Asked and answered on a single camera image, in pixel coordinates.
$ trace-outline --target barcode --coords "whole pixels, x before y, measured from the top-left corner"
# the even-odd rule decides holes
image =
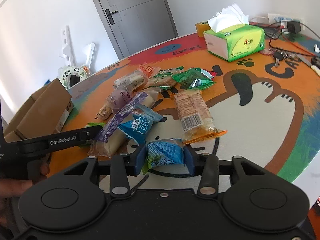
[[[181,119],[183,131],[189,131],[192,128],[202,125],[202,120],[199,114],[194,114]]]
[[[133,110],[133,106],[132,105],[126,105],[124,106],[121,111],[119,112],[119,114],[121,116],[124,116],[127,112],[132,111]]]
[[[195,81],[192,82],[192,84],[190,85],[191,88],[196,88],[201,86],[201,79],[196,79]]]

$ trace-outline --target power strip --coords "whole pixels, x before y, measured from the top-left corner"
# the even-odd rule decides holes
[[[269,18],[270,24],[275,23],[275,22],[281,22],[281,21],[284,21],[284,22],[297,21],[297,22],[301,22],[303,24],[306,24],[305,20],[303,18],[290,17],[290,16],[285,16],[283,14],[268,13],[268,18]],[[306,27],[301,25],[301,29],[305,30]]]

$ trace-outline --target white tissue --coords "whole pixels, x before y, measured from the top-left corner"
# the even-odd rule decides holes
[[[234,3],[227,8],[223,8],[216,17],[208,20],[210,28],[215,32],[237,24],[249,24],[249,16],[244,15],[239,6]]]

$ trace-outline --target table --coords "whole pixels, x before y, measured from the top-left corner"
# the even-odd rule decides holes
[[[274,46],[298,50],[281,39],[272,42]],[[313,51],[315,41],[300,34],[295,36],[294,43]],[[114,80],[143,63],[161,69],[200,67],[218,73],[215,77],[217,83],[203,92],[203,98],[216,127],[228,130],[228,133],[220,138],[218,145],[214,139],[193,145],[198,152],[214,153],[220,159],[242,155],[293,182],[320,149],[320,79],[310,68],[294,60],[282,61],[276,68],[272,56],[260,53],[228,63],[209,54],[204,38],[199,38],[196,33],[120,60],[72,87],[69,92],[74,109],[64,130],[97,122],[96,114],[113,90]],[[177,84],[159,95],[153,110],[167,117],[167,121],[159,123],[147,141],[181,137],[180,121],[174,101],[170,99],[179,91],[180,85]],[[132,144],[129,142],[123,150],[132,152]],[[87,151],[88,148],[73,147],[52,153],[50,175],[85,158]],[[306,176],[320,180],[319,171],[310,174]],[[312,203],[320,195],[320,188],[318,191]],[[320,227],[315,226],[320,225],[316,204],[310,210],[309,218],[320,237]]]

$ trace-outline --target door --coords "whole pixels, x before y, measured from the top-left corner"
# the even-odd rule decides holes
[[[124,57],[175,38],[165,0],[99,0]]]

